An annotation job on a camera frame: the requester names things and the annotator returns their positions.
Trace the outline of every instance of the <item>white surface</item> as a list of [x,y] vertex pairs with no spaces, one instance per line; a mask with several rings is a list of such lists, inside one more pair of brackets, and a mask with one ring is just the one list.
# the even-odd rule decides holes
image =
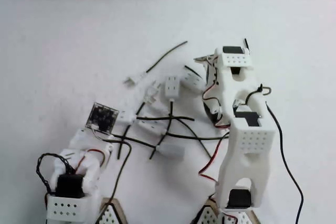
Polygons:
[[[142,82],[149,85],[185,63],[204,76],[193,58],[218,46],[243,45],[244,37],[258,79],[273,89],[267,100],[281,123],[285,155],[305,195],[300,223],[335,217],[336,142],[330,104],[336,97],[336,0],[0,0],[0,6],[3,223],[44,223],[45,188],[35,173],[38,156],[66,147],[85,124],[94,101],[138,107],[141,84],[127,89],[122,85],[126,76],[143,71],[186,39],[188,44]],[[191,125],[200,136],[214,135],[200,97],[179,100],[174,113],[196,117],[198,122]],[[173,132],[189,134],[180,127],[173,123]],[[158,141],[136,126],[130,136]],[[213,193],[213,183],[197,176],[207,162],[199,144],[167,141],[183,141],[183,162],[160,155],[149,161],[151,150],[132,144],[117,190],[131,224],[189,223]],[[206,146],[213,151],[215,143]],[[225,142],[210,176],[218,175],[226,148]],[[266,224],[294,223],[300,198],[282,164],[278,135],[270,158],[266,197],[257,215]],[[121,162],[111,163],[101,181],[115,178]],[[48,159],[42,164],[47,177],[51,164]],[[105,183],[106,195],[113,184]]]

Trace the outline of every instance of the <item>perforated plastic panel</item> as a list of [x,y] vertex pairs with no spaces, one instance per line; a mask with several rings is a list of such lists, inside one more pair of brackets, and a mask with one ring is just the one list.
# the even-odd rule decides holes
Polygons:
[[47,218],[50,220],[83,222],[86,219],[88,199],[48,197]]
[[99,224],[120,224],[117,218],[116,213],[112,206],[108,206],[104,214],[101,216],[101,219],[98,222]]
[[253,224],[253,222],[248,218],[247,214],[245,212],[230,212],[228,213],[231,216],[235,216],[238,219],[238,223],[236,223],[236,219],[229,217],[229,216],[223,216],[224,218],[224,224]]
[[251,58],[247,54],[222,54],[225,67],[249,67],[252,65]]
[[217,224],[217,216],[211,207],[205,207],[197,224]]

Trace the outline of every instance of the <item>wire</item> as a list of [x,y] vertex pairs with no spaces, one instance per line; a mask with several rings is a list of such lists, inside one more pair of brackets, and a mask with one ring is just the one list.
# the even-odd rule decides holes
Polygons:
[[282,157],[282,161],[283,161],[283,164],[285,165],[285,168],[290,176],[290,178],[293,180],[296,188],[298,189],[299,193],[300,193],[300,196],[301,196],[301,202],[300,202],[300,206],[299,206],[299,209],[298,209],[298,213],[296,215],[296,221],[295,223],[298,224],[299,222],[299,218],[300,218],[300,213],[301,213],[301,210],[302,210],[302,206],[303,206],[303,192],[299,186],[299,184],[296,182],[292,172],[290,171],[288,165],[287,165],[287,162],[286,162],[286,159],[285,159],[285,155],[284,155],[284,149],[283,149],[283,139],[282,139],[282,129],[281,129],[281,126],[276,118],[276,116],[273,114],[273,111],[271,110],[271,108],[267,105],[266,103],[266,106],[267,106],[267,110],[268,112],[271,114],[275,124],[277,125],[277,128],[278,128],[278,131],[279,131],[279,135],[280,135],[280,152],[281,152],[281,157]]
[[149,143],[146,143],[146,142],[143,142],[141,140],[137,140],[135,138],[131,138],[131,137],[127,137],[127,136],[120,136],[120,135],[115,135],[113,134],[113,136],[115,137],[118,137],[118,138],[124,138],[125,140],[129,140],[129,141],[133,141],[133,142],[136,142],[136,143],[139,143],[139,144],[142,144],[142,145],[145,145],[145,146],[148,146],[150,148],[154,148],[155,149],[155,145],[152,145],[152,144],[149,144]]
[[192,73],[194,73],[195,75],[197,75],[198,77],[202,78],[194,69],[188,67],[187,65],[184,65],[184,68],[190,70]]
[[193,133],[193,135],[195,136],[195,138],[198,140],[198,142],[200,143],[200,145],[201,145],[202,148],[204,149],[206,155],[207,155],[208,157],[211,158],[211,155],[210,155],[209,151],[208,151],[207,148],[204,146],[204,144],[202,143],[202,141],[200,140],[200,138],[197,136],[197,134],[190,128],[190,126],[187,125],[185,122],[183,122],[181,119],[177,119],[177,121],[179,121],[180,123],[182,123],[187,129],[189,129],[189,131],[190,131],[191,133]]
[[194,118],[189,118],[187,116],[163,116],[163,117],[160,117],[160,118],[147,118],[147,117],[137,116],[136,119],[144,120],[144,121],[171,120],[171,119],[185,119],[185,120],[189,120],[189,121],[195,121]]
[[83,155],[83,157],[78,162],[77,168],[75,169],[75,173],[77,173],[77,170],[78,170],[79,166],[81,165],[81,163],[83,162],[84,159],[85,159],[85,154]]
[[[170,112],[169,112],[169,116],[170,116],[170,117],[173,116],[173,104],[174,104],[174,102],[171,101],[171,102],[170,102]],[[161,137],[161,139],[160,139],[160,141],[158,142],[157,146],[160,146],[160,144],[162,143],[162,141],[163,141],[163,140],[165,139],[165,137],[167,136],[167,133],[168,133],[168,131],[169,131],[169,129],[170,129],[170,125],[171,125],[171,124],[172,124],[172,119],[170,118],[170,120],[169,120],[169,122],[168,122],[167,130],[166,130],[166,134],[164,134],[164,135]],[[152,151],[151,156],[149,157],[149,159],[152,159],[152,157],[154,156],[155,151],[156,151],[156,148]]]
[[238,218],[236,216],[228,215],[228,214],[224,213],[223,211],[222,211],[222,213],[229,218],[235,219],[235,224],[238,224]]
[[[137,112],[136,112],[136,115],[139,115],[139,114],[140,114],[140,112],[141,112],[141,110],[142,110],[142,108],[143,108],[144,106],[145,106],[145,102],[142,102],[142,103],[140,104],[140,106],[139,106]],[[131,125],[132,125],[132,124],[127,125],[127,127],[126,127],[124,133],[122,134],[123,137],[121,138],[121,141],[124,141],[124,138],[126,137],[126,134],[128,133],[128,130],[130,129]],[[122,149],[122,144],[119,145],[117,159],[120,159],[121,149]]]
[[250,50],[250,48],[248,47],[248,43],[247,43],[247,39],[246,38],[244,39],[244,42],[245,42],[245,46],[247,47],[247,49]]
[[208,179],[214,181],[216,184],[218,184],[218,181],[217,181],[217,180],[215,180],[214,178],[212,178],[212,177],[210,177],[210,176],[208,176],[208,175],[205,175],[205,174],[199,174],[199,175],[200,175],[201,177],[208,178]]
[[159,64],[159,62],[166,57],[169,53],[171,53],[172,51],[174,51],[176,48],[186,44],[188,41],[184,41],[180,44],[178,44],[177,46],[173,47],[172,49],[170,49],[168,52],[166,52],[163,56],[161,56],[161,58],[159,60],[156,61],[156,63],[154,63],[149,69],[146,70],[146,73],[149,73],[157,64]]
[[215,159],[215,157],[216,157],[216,155],[217,155],[217,153],[218,153],[218,149],[219,149],[220,143],[222,142],[222,140],[223,140],[225,137],[227,137],[227,136],[229,135],[229,133],[230,133],[230,132],[225,133],[225,134],[222,136],[222,138],[218,141],[214,154],[213,154],[212,157],[210,158],[209,162],[208,162],[208,163],[207,163],[201,170],[198,171],[198,174],[199,174],[199,175],[202,174],[202,173],[204,173],[204,172],[209,168],[209,166],[210,166],[211,163],[214,161],[214,159]]
[[169,133],[169,132],[167,132],[166,135],[167,136],[172,136],[172,137],[175,137],[175,138],[196,139],[196,140],[198,140],[198,139],[200,139],[200,140],[220,140],[220,139],[223,138],[221,136],[216,136],[216,137],[194,137],[194,136],[177,135],[177,134],[173,134],[173,133]]
[[264,87],[262,84],[260,84],[260,86],[258,87],[258,89],[256,91],[251,92],[250,94],[247,95],[246,99],[245,99],[245,105],[247,105],[248,100],[250,99],[251,95],[255,94],[255,93],[262,93],[264,89],[267,89],[268,92],[267,93],[263,93],[263,95],[269,95],[272,93],[272,89],[270,87]]
[[63,162],[63,164],[65,165],[65,172],[66,172],[66,174],[74,174],[75,170],[74,170],[74,168],[69,164],[69,162],[64,157],[62,157],[62,156],[60,156],[60,155],[58,155],[56,153],[43,153],[38,158],[37,165],[36,165],[36,173],[40,177],[40,179],[42,180],[43,184],[46,186],[47,193],[50,194],[50,195],[53,195],[54,193],[51,191],[49,182],[46,179],[44,179],[44,177],[42,176],[42,174],[40,172],[41,162],[42,162],[42,159],[45,156],[52,156],[52,157],[59,158]]
[[105,205],[107,206],[108,204],[110,204],[110,203],[112,202],[112,200],[113,200],[113,198],[114,198],[114,196],[115,196],[115,194],[116,194],[117,186],[118,186],[118,183],[119,183],[119,179],[120,179],[121,173],[122,173],[122,171],[123,171],[123,169],[124,169],[124,167],[125,167],[125,164],[126,164],[128,158],[129,158],[129,156],[130,156],[130,154],[131,154],[131,152],[132,152],[132,145],[131,145],[130,143],[128,143],[128,142],[121,141],[121,140],[110,140],[110,139],[103,139],[103,138],[101,138],[101,137],[98,137],[98,136],[96,135],[94,129],[92,129],[92,132],[94,133],[94,135],[95,135],[95,137],[96,137],[97,139],[100,139],[100,140],[102,140],[102,141],[104,141],[104,142],[107,142],[107,143],[120,143],[120,144],[125,144],[125,145],[127,145],[127,146],[129,147],[129,151],[128,151],[128,153],[127,153],[127,156],[126,156],[126,158],[124,159],[124,161],[122,162],[122,165],[121,165],[121,167],[120,167],[119,173],[118,173],[118,175],[117,175],[117,179],[116,179],[115,184],[114,184],[113,193],[112,193],[110,199],[108,200],[108,202],[106,202],[106,204],[105,204]]
[[103,164],[104,164],[104,162],[105,162],[105,159],[106,159],[106,157],[105,157],[105,153],[104,153],[103,151],[101,151],[101,150],[99,150],[99,149],[88,149],[87,152],[98,152],[98,153],[100,153],[101,155],[103,155],[103,160],[102,160],[102,162],[101,162],[101,164],[100,164],[100,167],[103,166]]

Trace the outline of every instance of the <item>red wire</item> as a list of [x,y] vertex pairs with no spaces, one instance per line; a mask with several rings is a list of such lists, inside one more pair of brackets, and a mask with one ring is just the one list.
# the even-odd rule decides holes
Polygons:
[[100,167],[103,166],[103,164],[105,162],[105,158],[106,158],[105,153],[103,151],[101,151],[99,149],[88,149],[87,152],[99,152],[99,153],[101,153],[103,155],[103,161],[101,162]]
[[204,178],[208,178],[208,179],[210,179],[210,180],[212,180],[212,181],[214,181],[214,182],[218,183],[218,181],[217,181],[217,180],[215,180],[214,178],[212,178],[212,177],[210,177],[210,176],[208,176],[208,175],[205,175],[205,174],[200,174],[200,176],[201,176],[201,177],[204,177]]
[[227,216],[227,217],[231,217],[231,218],[233,218],[233,219],[235,219],[236,221],[235,221],[235,224],[237,224],[238,223],[238,218],[236,217],[236,216],[233,216],[233,215],[227,215],[226,213],[223,213],[225,216]]
[[214,154],[212,155],[212,157],[210,158],[209,162],[201,169],[198,171],[198,174],[202,174],[204,173],[208,168],[209,166],[211,165],[211,163],[214,161],[216,155],[217,155],[217,152],[218,152],[218,149],[219,149],[219,146],[220,146],[220,143],[222,142],[223,138],[221,140],[218,141],[217,143],[217,146],[216,146],[216,149],[215,149],[215,152]]

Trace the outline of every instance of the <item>cable connector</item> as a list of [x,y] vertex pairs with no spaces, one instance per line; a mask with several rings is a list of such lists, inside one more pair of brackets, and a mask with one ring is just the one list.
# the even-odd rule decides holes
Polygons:
[[164,95],[167,99],[174,101],[180,96],[180,78],[168,76],[165,82]]
[[128,76],[124,83],[128,86],[135,86],[137,85],[145,76],[147,75],[146,72],[142,72],[140,74],[133,74]]
[[137,117],[134,112],[122,110],[119,112],[116,122],[129,125],[129,124],[133,124],[135,119],[137,119]]
[[181,84],[195,94],[201,94],[205,90],[205,81],[192,71],[185,70],[181,78]]
[[157,136],[162,136],[166,134],[167,129],[164,128],[163,125],[155,123],[157,121],[143,121],[140,120],[138,122],[139,126],[142,127],[144,130],[157,135]]
[[147,88],[143,101],[147,104],[152,104],[156,101],[155,96],[159,92],[161,83],[153,81],[153,83]]

